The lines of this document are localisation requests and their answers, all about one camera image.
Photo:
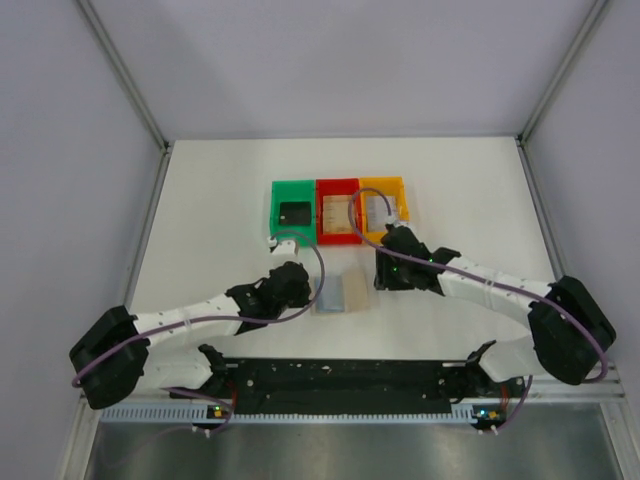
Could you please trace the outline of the silver VIP card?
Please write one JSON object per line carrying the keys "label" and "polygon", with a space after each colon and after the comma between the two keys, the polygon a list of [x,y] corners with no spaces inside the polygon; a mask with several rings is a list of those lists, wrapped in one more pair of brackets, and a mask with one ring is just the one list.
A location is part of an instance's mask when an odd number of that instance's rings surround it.
{"label": "silver VIP card", "polygon": [[325,277],[322,288],[320,288],[321,278],[315,279],[315,288],[320,291],[315,303],[318,313],[342,313],[346,311],[346,301],[344,293],[343,279],[340,275],[329,275]]}

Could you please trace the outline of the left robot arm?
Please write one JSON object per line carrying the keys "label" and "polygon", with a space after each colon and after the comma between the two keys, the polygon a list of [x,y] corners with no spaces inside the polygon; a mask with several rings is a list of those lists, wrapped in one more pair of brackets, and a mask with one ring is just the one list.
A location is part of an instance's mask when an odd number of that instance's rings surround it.
{"label": "left robot arm", "polygon": [[72,385],[95,410],[160,390],[214,396],[227,377],[216,341],[297,317],[311,294],[307,271],[287,261],[186,307],[142,314],[112,307],[71,348]]}

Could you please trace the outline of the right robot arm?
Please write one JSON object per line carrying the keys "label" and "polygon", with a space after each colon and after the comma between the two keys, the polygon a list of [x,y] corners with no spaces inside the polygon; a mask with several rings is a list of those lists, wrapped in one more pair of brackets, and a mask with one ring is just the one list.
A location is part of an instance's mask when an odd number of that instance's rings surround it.
{"label": "right robot arm", "polygon": [[378,290],[429,291],[504,315],[527,329],[515,340],[490,340],[467,361],[491,381],[548,373],[568,384],[590,382],[606,365],[617,333],[585,285],[571,276],[531,281],[483,267],[445,247],[431,251],[413,231],[389,224],[376,249]]}

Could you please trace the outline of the silver cards stack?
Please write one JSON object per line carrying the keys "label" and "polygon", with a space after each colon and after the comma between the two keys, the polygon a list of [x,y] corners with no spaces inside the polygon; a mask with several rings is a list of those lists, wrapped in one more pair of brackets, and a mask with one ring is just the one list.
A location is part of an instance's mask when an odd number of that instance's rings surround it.
{"label": "silver cards stack", "polygon": [[386,196],[382,198],[379,195],[371,195],[365,201],[367,214],[367,232],[380,233],[385,232],[384,218],[388,212],[392,210],[397,212],[396,198],[394,196]]}

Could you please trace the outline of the black cards stack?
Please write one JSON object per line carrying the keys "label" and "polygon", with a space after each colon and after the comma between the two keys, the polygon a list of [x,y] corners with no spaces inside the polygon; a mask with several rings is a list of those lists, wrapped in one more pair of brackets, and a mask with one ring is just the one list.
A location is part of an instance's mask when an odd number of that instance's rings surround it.
{"label": "black cards stack", "polygon": [[310,226],[312,223],[312,206],[308,201],[287,201],[279,204],[277,216],[281,226]]}

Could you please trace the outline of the yellow plastic bin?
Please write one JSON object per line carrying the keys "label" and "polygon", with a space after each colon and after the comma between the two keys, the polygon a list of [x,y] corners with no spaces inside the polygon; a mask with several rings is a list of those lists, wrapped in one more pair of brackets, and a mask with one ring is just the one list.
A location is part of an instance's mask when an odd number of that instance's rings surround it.
{"label": "yellow plastic bin", "polygon": [[[389,201],[392,214],[397,220],[409,221],[409,209],[401,177],[361,177],[359,183],[361,188],[373,188],[380,191]],[[369,190],[360,194],[360,200],[363,233],[368,240],[379,244],[382,236],[386,233],[385,222],[389,217],[386,203],[377,193]]]}

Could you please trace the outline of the green plastic bin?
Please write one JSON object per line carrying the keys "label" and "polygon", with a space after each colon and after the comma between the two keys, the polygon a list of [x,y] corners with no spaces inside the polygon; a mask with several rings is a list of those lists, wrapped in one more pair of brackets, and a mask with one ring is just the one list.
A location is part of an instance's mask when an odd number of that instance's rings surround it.
{"label": "green plastic bin", "polygon": [[301,233],[317,243],[316,182],[281,180],[271,184],[270,233],[284,230]]}

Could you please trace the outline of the red plastic bin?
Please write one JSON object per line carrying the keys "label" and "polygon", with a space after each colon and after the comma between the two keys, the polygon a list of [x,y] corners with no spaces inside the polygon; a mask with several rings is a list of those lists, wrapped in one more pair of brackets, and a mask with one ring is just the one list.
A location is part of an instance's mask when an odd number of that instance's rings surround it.
{"label": "red plastic bin", "polygon": [[319,245],[361,244],[348,215],[353,194],[360,188],[357,178],[318,179],[316,194],[316,239]]}

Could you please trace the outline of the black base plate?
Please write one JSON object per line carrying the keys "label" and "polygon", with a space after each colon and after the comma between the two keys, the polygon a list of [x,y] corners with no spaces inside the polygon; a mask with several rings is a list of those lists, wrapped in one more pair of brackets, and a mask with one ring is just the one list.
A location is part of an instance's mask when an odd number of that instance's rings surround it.
{"label": "black base plate", "polygon": [[472,398],[518,398],[522,380],[496,383],[465,361],[229,358],[196,390],[231,399],[238,414],[449,413]]}

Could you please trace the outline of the left aluminium frame post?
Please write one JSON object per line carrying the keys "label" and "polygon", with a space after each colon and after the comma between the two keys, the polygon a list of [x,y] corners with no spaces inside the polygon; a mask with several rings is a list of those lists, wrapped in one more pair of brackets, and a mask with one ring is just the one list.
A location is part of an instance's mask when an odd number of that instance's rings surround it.
{"label": "left aluminium frame post", "polygon": [[89,0],[74,0],[73,4],[77,8],[81,18],[96,41],[97,46],[107,61],[121,91],[124,93],[125,98],[142,123],[144,129],[161,152],[167,151],[170,146],[170,142],[166,139],[155,120],[151,109],[130,72],[130,69],[113,42],[111,35],[100,18],[93,2]]}

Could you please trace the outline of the aluminium frame post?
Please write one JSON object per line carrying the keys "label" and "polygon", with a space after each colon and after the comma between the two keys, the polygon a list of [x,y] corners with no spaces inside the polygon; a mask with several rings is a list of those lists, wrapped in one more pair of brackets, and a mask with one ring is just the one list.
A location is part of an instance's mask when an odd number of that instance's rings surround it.
{"label": "aluminium frame post", "polygon": [[610,0],[596,0],[591,2],[584,20],[573,36],[569,46],[555,68],[553,75],[547,82],[544,91],[535,104],[531,114],[528,116],[522,130],[516,137],[517,144],[520,147],[524,147],[532,138],[612,5],[613,1]]}
{"label": "aluminium frame post", "polygon": [[100,18],[93,2],[89,0],[74,0],[73,4],[77,8],[81,18],[96,41],[97,46],[107,61],[121,91],[124,93],[125,98],[142,123],[144,129],[161,152],[167,151],[170,146],[170,142],[166,139],[155,120],[151,109],[130,72],[130,69],[113,42],[111,35]]}

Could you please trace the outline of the right aluminium frame post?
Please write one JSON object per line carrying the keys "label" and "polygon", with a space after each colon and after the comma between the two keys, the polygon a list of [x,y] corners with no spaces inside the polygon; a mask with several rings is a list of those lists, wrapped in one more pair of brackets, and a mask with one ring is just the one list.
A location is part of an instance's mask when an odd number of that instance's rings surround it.
{"label": "right aluminium frame post", "polygon": [[522,130],[516,137],[517,144],[520,147],[524,147],[532,138],[612,5],[613,1],[610,0],[596,0],[591,2],[584,20],[573,36],[569,46],[555,68],[553,75],[547,82],[544,91],[535,104],[531,114],[528,116]]}

